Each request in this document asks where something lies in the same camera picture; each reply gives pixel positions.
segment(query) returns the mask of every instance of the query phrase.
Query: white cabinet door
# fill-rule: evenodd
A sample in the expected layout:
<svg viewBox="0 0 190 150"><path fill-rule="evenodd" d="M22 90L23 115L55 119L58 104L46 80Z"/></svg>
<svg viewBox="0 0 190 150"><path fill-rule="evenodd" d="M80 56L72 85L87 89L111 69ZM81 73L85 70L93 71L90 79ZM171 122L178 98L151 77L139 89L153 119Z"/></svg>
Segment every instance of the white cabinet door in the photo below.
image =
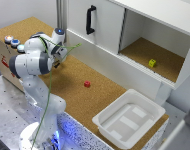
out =
<svg viewBox="0 0 190 150"><path fill-rule="evenodd" d="M87 10L91 5L91 28L94 33L87 35ZM108 0L69 0L68 29L112 53L117 54L124 18L124 8Z"/></svg>

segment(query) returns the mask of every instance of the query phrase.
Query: black handle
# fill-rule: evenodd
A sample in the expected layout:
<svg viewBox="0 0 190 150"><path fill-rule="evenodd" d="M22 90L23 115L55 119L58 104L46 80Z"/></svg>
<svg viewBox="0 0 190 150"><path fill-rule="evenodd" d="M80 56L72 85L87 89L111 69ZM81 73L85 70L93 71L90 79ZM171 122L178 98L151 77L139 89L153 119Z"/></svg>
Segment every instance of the black handle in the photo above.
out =
<svg viewBox="0 0 190 150"><path fill-rule="evenodd" d="M86 31L87 31L87 34L91 34L93 32L95 32L94 29L91 28L91 12L96 10L96 7L95 6L91 6L91 8L89 8L87 10L87 25L86 25Z"/></svg>

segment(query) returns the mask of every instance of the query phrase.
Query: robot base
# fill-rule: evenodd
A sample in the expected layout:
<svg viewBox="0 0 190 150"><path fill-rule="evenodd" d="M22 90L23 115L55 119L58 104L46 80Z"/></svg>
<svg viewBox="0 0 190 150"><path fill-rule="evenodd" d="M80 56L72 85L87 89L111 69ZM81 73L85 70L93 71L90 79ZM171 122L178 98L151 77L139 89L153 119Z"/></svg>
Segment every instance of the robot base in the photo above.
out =
<svg viewBox="0 0 190 150"><path fill-rule="evenodd" d="M30 137L32 136L33 132L38 127L38 125L38 122L30 124L21 132L19 137L19 150L31 150L33 141L30 140ZM59 150L61 150L64 145L65 139L61 137L58 138ZM44 142L40 144L40 146L35 145L32 150L53 150L53 148L48 142Z"/></svg>

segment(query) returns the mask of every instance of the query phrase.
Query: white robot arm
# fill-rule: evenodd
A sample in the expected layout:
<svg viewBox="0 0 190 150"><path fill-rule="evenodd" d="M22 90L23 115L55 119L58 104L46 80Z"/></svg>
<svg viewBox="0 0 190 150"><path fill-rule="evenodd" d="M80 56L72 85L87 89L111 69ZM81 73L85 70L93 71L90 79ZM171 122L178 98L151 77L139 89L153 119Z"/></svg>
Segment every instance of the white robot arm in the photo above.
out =
<svg viewBox="0 0 190 150"><path fill-rule="evenodd" d="M17 78L22 79L21 84L24 87L26 99L33 105L42 108L40 119L42 119L47 105L49 89L38 75L49 73L55 62L60 64L64 61L67 54L67 49L61 47L64 38L65 33L59 28L54 29L51 38L43 32L38 32L25 42L25 54L13 56L9 61L11 72ZM49 107L39 130L35 147L45 149L43 143L50 141L58 130L57 114L63 113L65 108L66 102L62 98L50 94ZM31 140L35 138L36 132L37 129L30 137Z"/></svg>

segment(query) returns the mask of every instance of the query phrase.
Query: cabinet shelf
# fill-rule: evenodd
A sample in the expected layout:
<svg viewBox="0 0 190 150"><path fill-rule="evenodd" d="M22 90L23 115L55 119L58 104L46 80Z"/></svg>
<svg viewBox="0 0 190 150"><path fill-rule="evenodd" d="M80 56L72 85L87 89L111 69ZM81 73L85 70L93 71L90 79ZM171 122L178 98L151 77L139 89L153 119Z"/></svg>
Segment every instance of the cabinet shelf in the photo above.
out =
<svg viewBox="0 0 190 150"><path fill-rule="evenodd" d="M185 60L144 38L139 38L120 53L173 82L176 82ZM148 65L151 59L156 60L153 68Z"/></svg>

